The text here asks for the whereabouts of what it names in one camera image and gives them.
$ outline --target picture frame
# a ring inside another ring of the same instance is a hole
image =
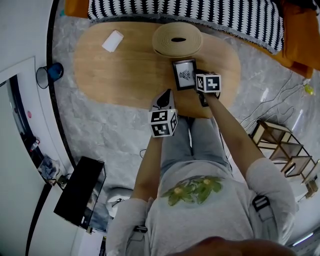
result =
[[[196,60],[186,59],[172,62],[176,89],[178,91],[194,89],[196,86]]]

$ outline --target black frame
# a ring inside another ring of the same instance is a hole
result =
[[[193,65],[193,80],[194,80],[194,85],[189,85],[185,87],[180,87],[179,84],[179,77],[178,77],[178,72],[177,72],[177,65],[183,64],[183,63],[192,63]],[[188,89],[194,89],[196,86],[196,70],[197,70],[197,65],[196,65],[196,60],[194,58],[192,59],[186,59],[186,60],[178,60],[178,61],[173,61],[172,62],[172,68],[173,68],[173,73],[174,73],[174,78],[175,78],[175,84],[176,84],[176,89],[178,91],[182,90],[188,90]]]

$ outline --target white cube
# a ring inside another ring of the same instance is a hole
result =
[[[148,113],[148,123],[152,137],[172,136],[178,124],[176,109],[163,109],[150,111]]]
[[[221,92],[221,75],[219,74],[196,74],[196,89],[203,93]]]

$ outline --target white card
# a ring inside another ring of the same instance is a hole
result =
[[[102,47],[106,49],[108,52],[112,53],[117,49],[118,45],[120,44],[123,38],[123,34],[121,34],[117,30],[114,30],[102,44]]]

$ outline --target oval table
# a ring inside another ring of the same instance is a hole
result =
[[[161,24],[147,22],[106,22],[96,24],[80,37],[74,54],[74,75],[77,85],[90,99],[101,103],[149,109],[152,99],[171,88],[179,115],[194,118],[212,116],[202,107],[193,89],[177,90],[172,61],[156,54],[152,36]],[[102,44],[118,30],[124,35],[114,52]],[[202,33],[203,46],[196,54],[198,69],[221,75],[220,101],[232,105],[241,76],[240,60],[225,41]]]

